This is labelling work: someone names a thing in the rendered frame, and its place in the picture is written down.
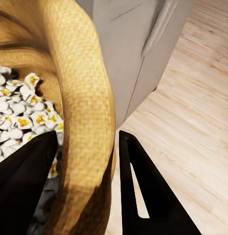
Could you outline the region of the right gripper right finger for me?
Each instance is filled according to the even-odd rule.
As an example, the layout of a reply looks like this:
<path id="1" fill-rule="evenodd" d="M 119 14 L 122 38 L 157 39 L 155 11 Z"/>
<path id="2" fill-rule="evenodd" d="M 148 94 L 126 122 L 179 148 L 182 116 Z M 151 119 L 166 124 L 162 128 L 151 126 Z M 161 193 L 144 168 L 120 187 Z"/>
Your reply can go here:
<path id="1" fill-rule="evenodd" d="M 123 235 L 202 235 L 138 139 L 119 131 Z M 150 218 L 138 215 L 132 163 Z"/>

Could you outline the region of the popcorn bag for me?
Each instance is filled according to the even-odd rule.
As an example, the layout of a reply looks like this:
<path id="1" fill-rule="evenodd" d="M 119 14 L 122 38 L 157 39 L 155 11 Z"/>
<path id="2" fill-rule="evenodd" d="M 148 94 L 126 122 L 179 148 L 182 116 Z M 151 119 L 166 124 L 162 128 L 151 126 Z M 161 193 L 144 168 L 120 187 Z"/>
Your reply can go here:
<path id="1" fill-rule="evenodd" d="M 75 0 L 0 0 L 0 66 L 22 84 L 35 73 L 35 94 L 64 121 L 59 186 L 41 235 L 105 235 L 117 161 L 115 100 L 92 20 Z"/>

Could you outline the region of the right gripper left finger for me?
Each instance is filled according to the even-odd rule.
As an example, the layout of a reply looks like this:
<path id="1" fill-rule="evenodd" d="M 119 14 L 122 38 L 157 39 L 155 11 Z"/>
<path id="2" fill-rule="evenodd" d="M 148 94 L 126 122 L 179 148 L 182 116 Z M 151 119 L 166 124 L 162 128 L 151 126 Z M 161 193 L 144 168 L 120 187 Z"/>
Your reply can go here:
<path id="1" fill-rule="evenodd" d="M 57 153 L 51 130 L 0 162 L 0 235 L 27 235 Z"/>

